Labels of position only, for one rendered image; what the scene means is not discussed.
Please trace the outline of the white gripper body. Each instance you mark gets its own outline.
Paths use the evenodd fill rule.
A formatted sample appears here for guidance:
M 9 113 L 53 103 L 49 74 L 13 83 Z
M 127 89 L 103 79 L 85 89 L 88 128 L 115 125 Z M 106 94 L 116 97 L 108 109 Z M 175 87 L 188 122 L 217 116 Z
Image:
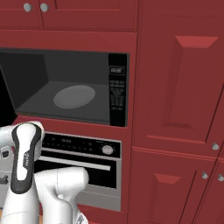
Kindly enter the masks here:
M 11 173 L 12 162 L 8 159 L 0 160 L 0 174 Z

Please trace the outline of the black microwave door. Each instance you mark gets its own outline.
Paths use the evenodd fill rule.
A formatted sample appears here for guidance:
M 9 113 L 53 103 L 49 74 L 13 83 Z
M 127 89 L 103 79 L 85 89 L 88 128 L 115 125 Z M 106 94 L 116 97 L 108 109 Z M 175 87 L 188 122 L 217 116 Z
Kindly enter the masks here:
M 17 118 L 0 69 L 0 127 L 13 124 Z

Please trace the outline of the grey microwave turntable plate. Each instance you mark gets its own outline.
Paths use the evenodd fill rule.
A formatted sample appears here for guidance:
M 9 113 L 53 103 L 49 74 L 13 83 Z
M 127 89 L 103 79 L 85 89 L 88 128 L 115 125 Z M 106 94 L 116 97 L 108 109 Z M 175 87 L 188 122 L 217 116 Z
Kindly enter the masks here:
M 53 98 L 61 109 L 77 109 L 89 104 L 95 98 L 95 90 L 85 85 L 75 85 L 60 90 Z

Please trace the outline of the black built-in microwave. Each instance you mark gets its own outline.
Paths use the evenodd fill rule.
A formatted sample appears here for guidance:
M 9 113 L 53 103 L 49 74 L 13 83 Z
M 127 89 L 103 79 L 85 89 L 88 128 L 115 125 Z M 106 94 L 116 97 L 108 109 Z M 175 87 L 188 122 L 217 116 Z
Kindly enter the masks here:
M 0 69 L 17 117 L 127 125 L 127 53 L 0 48 Z M 54 96 L 75 85 L 93 88 L 94 99 L 80 108 L 58 108 Z

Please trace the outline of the silver built-in oven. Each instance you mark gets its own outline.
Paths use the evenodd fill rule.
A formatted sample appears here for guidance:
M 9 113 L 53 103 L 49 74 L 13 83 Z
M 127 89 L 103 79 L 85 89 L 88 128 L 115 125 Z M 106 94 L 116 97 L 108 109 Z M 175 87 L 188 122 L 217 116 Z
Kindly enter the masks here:
M 104 145 L 109 145 L 114 149 L 111 155 L 106 155 L 102 152 Z M 78 194 L 77 202 L 85 206 L 121 211 L 121 141 L 46 132 L 42 143 L 41 156 L 98 165 L 110 165 L 110 171 L 84 167 L 88 172 L 89 182 L 86 189 Z M 34 165 L 34 171 L 42 172 L 44 170 L 70 166 L 76 165 L 37 160 Z

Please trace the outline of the silver oven knob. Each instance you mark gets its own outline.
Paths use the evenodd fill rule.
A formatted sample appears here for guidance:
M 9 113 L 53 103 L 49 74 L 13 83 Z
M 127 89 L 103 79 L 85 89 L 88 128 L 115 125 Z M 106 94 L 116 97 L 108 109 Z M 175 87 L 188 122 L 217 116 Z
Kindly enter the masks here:
M 106 155 L 111 155 L 113 153 L 113 151 L 114 151 L 114 149 L 109 145 L 104 145 L 102 147 L 102 152 Z

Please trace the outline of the tall red cupboard door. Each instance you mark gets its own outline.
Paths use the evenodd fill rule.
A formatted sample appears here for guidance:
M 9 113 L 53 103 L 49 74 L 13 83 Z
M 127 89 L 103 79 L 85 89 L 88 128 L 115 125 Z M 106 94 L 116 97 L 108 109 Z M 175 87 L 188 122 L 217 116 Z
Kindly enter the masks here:
M 221 154 L 224 0 L 140 0 L 133 144 Z

